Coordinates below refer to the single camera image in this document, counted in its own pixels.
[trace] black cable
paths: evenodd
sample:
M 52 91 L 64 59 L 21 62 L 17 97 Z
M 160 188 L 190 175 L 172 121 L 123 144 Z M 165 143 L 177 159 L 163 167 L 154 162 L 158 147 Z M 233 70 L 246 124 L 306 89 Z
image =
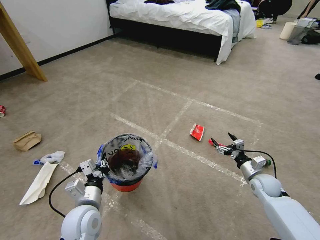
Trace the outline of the black cable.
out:
M 268 153 L 266 153 L 266 152 L 262 152 L 262 151 L 254 151 L 254 150 L 240 150 L 240 149 L 238 149 L 238 150 L 239 150 L 239 151 L 244 151 L 244 152 L 258 152 L 258 153 L 263 153 L 263 154 L 265 154 L 265 155 L 268 155 L 268 156 L 271 158 L 272 163 L 273 163 L 274 178 L 277 178 L 276 163 L 274 162 L 273 157 L 272 157 L 270 154 L 268 154 Z
M 52 206 L 52 203 L 51 203 L 51 196 L 53 194 L 53 191 L 56 190 L 56 188 L 61 184 L 63 183 L 65 180 L 67 180 L 69 177 L 75 175 L 77 172 L 79 172 L 79 170 L 81 170 L 81 168 L 77 169 L 75 172 L 71 173 L 69 176 L 65 177 L 62 181 L 60 181 L 57 185 L 54 186 L 54 188 L 51 190 L 50 194 L 49 194 L 49 205 L 51 207 L 51 209 L 53 211 L 55 211 L 56 213 L 60 214 L 62 217 L 65 217 L 66 215 L 64 215 L 63 213 L 61 213 L 60 211 L 58 211 L 57 209 L 54 208 L 54 206 Z

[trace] red object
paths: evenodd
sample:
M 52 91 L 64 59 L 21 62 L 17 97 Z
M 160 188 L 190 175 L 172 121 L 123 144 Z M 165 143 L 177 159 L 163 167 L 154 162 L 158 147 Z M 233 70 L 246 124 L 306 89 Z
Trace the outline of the red object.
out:
M 0 117 L 4 117 L 6 115 L 6 108 L 0 105 Z
M 129 186 L 119 186 L 119 185 L 114 184 L 114 183 L 111 183 L 111 185 L 112 185 L 115 189 L 117 189 L 118 191 L 120 191 L 120 192 L 131 192 L 131 191 L 133 191 L 133 190 L 135 190 L 136 188 L 139 187 L 141 181 L 142 181 L 142 179 L 141 179 L 139 182 L 137 182 L 137 183 L 135 183 L 135 184 L 133 184 L 133 185 L 129 185 Z
M 197 139 L 198 141 L 201 141 L 203 133 L 204 133 L 204 127 L 198 124 L 194 124 L 193 128 L 191 128 L 190 130 L 190 135 L 195 139 Z
M 212 142 L 212 140 L 211 139 L 209 139 L 208 140 L 208 143 L 210 143 L 212 146 L 214 146 L 214 144 L 213 144 L 213 142 Z

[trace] wooden beam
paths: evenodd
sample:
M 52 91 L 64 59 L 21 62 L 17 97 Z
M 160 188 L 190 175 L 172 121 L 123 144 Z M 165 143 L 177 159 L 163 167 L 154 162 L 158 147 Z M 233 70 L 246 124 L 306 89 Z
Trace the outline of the wooden beam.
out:
M 7 41 L 8 45 L 17 56 L 22 66 L 26 69 L 26 72 L 39 80 L 47 81 L 46 76 L 39 67 L 38 63 L 34 59 L 29 48 L 22 39 L 16 26 L 13 24 L 8 13 L 4 9 L 0 2 L 0 33 Z

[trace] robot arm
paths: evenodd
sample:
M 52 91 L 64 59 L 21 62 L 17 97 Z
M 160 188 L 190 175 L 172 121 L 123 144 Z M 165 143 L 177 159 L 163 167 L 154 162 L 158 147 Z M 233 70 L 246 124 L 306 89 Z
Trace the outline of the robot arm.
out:
M 253 194 L 258 197 L 271 224 L 283 240 L 320 240 L 320 226 L 307 210 L 282 188 L 275 177 L 262 173 L 266 159 L 253 159 L 244 152 L 244 141 L 229 134 L 233 144 L 224 146 L 212 139 L 219 153 L 231 156 L 237 163 Z
M 105 162 L 104 171 L 108 171 Z M 96 240 L 101 232 L 101 194 L 104 173 L 96 169 L 92 160 L 80 164 L 88 182 L 83 184 L 78 179 L 69 182 L 65 191 L 75 200 L 76 207 L 64 218 L 60 240 Z

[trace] person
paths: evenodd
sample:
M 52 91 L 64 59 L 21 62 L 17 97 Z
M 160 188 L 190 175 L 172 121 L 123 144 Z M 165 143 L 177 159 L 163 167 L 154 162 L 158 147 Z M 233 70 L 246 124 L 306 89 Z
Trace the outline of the person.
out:
M 278 16 L 285 14 L 291 6 L 292 0 L 260 0 L 255 17 L 272 18 L 273 23 L 276 23 Z
M 312 9 L 317 5 L 320 0 L 311 0 L 305 9 L 300 13 L 297 19 L 307 17 Z

